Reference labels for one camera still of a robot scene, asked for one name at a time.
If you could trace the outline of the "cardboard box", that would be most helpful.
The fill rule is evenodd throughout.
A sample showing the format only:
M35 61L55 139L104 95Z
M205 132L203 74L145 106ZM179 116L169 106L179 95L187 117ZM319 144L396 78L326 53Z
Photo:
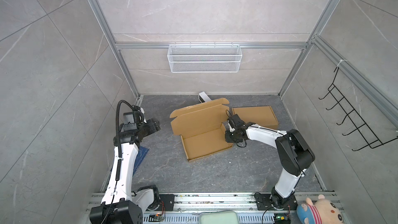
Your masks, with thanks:
M279 122L270 106L234 107L232 111L245 123L253 122L265 128L278 130Z

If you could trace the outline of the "cardboard sheet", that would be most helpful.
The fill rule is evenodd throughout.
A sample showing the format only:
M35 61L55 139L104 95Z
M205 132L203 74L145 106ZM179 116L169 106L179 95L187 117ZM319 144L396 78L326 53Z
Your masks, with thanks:
M233 147L226 142L229 101L220 98L174 110L170 114L173 134L179 136L189 162Z

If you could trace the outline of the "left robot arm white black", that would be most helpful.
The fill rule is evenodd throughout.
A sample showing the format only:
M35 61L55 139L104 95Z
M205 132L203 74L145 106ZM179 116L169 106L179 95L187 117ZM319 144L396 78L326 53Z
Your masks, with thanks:
M143 213L159 206L155 185L132 192L132 179L141 141L160 130L155 119L146 120L142 108L124 113L124 123L117 123L114 137L114 163L101 205L91 209L92 224L142 224Z

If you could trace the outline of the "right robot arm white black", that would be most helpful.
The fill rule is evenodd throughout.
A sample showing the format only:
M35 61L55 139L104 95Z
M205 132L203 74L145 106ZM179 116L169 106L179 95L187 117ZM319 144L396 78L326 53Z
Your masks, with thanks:
M293 198L295 188L306 170L315 161L315 154L301 133L274 130L253 122L245 123L235 114L228 117L230 129L226 131L226 142L247 145L248 140L258 141L276 148L283 167L277 184L271 191L272 207L282 209Z

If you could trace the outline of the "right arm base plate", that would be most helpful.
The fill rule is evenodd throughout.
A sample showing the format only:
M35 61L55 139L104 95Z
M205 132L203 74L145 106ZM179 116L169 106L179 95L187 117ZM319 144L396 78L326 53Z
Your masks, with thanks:
M259 211L277 210L277 211L295 211L297 200L292 194L289 198L282 199L278 195L254 193L255 203Z

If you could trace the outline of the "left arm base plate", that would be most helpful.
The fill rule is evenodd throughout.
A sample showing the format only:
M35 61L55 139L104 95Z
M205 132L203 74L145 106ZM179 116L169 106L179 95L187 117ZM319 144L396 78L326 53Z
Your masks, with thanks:
M175 205L175 195L174 194L160 194L158 198L156 198L157 202L155 203L153 211L173 211Z

